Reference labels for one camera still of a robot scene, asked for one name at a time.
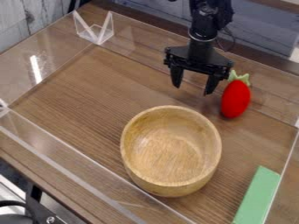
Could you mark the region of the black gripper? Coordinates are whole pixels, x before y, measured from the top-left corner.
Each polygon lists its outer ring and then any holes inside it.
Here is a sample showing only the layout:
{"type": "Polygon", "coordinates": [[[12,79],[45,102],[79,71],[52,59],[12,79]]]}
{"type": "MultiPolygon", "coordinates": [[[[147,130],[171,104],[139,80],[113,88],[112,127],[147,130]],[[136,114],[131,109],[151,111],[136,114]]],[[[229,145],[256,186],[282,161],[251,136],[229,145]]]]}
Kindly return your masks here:
{"type": "Polygon", "coordinates": [[[225,58],[212,47],[211,42],[189,40],[188,45],[168,46],[164,48],[163,63],[171,71],[172,85],[179,88],[185,70],[209,75],[205,83],[204,94],[209,95],[220,80],[229,77],[232,61],[225,58]]]}

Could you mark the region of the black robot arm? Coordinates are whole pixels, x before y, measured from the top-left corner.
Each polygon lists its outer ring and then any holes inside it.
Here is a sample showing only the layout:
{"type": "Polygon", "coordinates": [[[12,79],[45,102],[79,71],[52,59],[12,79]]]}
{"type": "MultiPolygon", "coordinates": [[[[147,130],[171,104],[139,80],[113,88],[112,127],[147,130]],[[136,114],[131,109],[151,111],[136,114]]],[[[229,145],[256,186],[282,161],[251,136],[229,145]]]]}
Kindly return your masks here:
{"type": "Polygon", "coordinates": [[[164,48],[163,63],[171,72],[172,85],[179,88],[185,70],[208,76],[204,94],[209,95],[219,82],[229,77],[233,62],[213,48],[219,31],[232,21],[231,0],[189,0],[189,42],[184,46],[164,48]]]}

